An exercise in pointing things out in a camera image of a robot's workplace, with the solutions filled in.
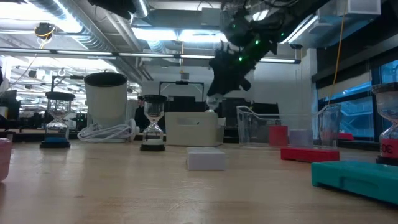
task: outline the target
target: white box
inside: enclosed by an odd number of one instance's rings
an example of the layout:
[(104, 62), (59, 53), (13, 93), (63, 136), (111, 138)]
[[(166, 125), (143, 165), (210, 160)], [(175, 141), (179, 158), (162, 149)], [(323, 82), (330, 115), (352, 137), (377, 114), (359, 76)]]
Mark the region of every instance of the white box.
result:
[(165, 119), (167, 145), (215, 147), (223, 143), (225, 118), (216, 113), (168, 112)]
[(187, 148), (188, 170), (225, 170), (225, 153), (213, 147)]

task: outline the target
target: table surface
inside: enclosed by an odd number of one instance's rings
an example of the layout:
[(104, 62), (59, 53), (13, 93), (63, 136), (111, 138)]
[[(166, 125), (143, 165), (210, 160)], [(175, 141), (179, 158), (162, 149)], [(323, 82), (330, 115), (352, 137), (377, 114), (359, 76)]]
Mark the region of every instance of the table surface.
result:
[[(72, 141), (65, 150), (15, 144), (0, 184), (0, 223), (398, 223), (398, 209), (311, 185), (310, 164), (278, 149), (224, 145), (226, 171), (188, 171), (185, 147)], [(342, 149), (374, 162), (376, 152)]]

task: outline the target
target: blue base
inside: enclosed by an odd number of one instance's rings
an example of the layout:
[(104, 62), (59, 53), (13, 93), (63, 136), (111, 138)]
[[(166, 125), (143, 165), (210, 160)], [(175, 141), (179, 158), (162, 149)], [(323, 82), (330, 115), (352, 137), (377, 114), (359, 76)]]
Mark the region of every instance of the blue base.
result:
[(312, 185), (328, 185), (398, 204), (397, 166), (357, 161), (315, 162)]

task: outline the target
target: white cable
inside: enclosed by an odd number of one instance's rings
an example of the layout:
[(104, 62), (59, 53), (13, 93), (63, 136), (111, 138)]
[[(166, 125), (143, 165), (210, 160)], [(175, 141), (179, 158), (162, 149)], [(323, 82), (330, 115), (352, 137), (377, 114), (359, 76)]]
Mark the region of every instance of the white cable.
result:
[(83, 128), (77, 137), (86, 142), (120, 142), (121, 139), (128, 139), (136, 135), (136, 123), (133, 123), (131, 126), (120, 124), (105, 129), (98, 124), (91, 124), (87, 128)]

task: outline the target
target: white cylinder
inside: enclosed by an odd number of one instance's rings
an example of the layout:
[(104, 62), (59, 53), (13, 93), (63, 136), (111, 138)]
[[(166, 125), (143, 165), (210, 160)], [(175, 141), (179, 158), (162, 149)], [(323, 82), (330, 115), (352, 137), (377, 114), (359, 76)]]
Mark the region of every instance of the white cylinder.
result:
[(126, 119), (127, 78), (111, 72), (85, 77), (87, 107), (93, 123), (103, 128), (124, 124)]

